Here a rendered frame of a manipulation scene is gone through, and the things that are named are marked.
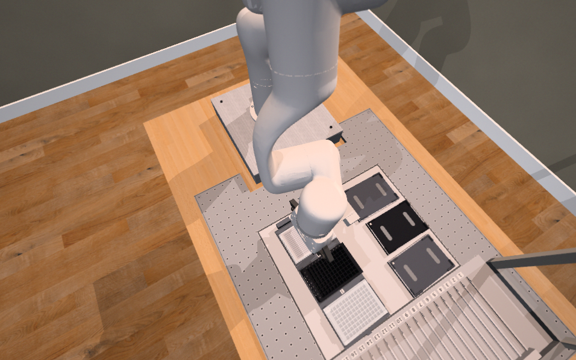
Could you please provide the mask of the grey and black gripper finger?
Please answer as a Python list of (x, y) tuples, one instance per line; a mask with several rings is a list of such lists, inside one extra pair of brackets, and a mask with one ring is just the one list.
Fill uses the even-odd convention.
[(298, 206), (298, 203), (297, 203), (297, 201), (296, 201), (295, 199), (292, 199), (292, 200), (290, 200), (289, 202), (290, 202), (290, 205), (291, 205), (291, 210), (293, 211), (293, 210)]
[(326, 259), (328, 262), (334, 261), (334, 258), (333, 258), (327, 245), (325, 247), (323, 247), (320, 251), (316, 252), (316, 254), (318, 256), (321, 255), (321, 257), (323, 259)]

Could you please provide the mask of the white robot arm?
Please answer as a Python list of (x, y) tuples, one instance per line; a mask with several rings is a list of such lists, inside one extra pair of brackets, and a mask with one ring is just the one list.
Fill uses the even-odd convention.
[(236, 29), (245, 55), (255, 122), (252, 144), (264, 188), (302, 189), (296, 223), (322, 238), (360, 217), (342, 188), (340, 155), (330, 140), (272, 151), (280, 135), (326, 101), (337, 85), (340, 19), (388, 0), (242, 0)]

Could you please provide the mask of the black deep-well block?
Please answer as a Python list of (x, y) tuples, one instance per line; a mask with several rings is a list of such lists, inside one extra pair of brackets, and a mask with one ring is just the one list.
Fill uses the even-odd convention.
[(315, 298), (321, 303), (363, 273), (343, 242), (330, 252), (334, 258), (331, 263), (319, 257), (300, 270)]

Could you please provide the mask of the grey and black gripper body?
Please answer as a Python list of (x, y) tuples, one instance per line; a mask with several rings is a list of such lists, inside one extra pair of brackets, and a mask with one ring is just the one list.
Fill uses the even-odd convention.
[[(325, 247), (326, 245), (328, 245), (331, 242), (331, 240), (333, 238), (333, 229), (325, 237), (316, 238), (316, 239), (309, 238), (309, 237), (305, 236), (304, 234), (302, 234), (302, 232), (299, 230), (299, 228), (297, 226), (297, 223), (296, 223), (297, 211), (298, 211), (298, 206), (293, 210), (291, 217), (290, 217), (292, 225), (294, 226), (297, 233), (299, 234), (299, 236), (301, 237), (301, 239), (303, 240), (303, 242), (305, 243), (305, 245), (307, 246), (307, 248), (309, 249), (309, 251), (311, 253), (316, 253), (316, 252), (320, 251), (323, 247)], [(307, 241), (307, 239), (308, 239), (308, 241)]]

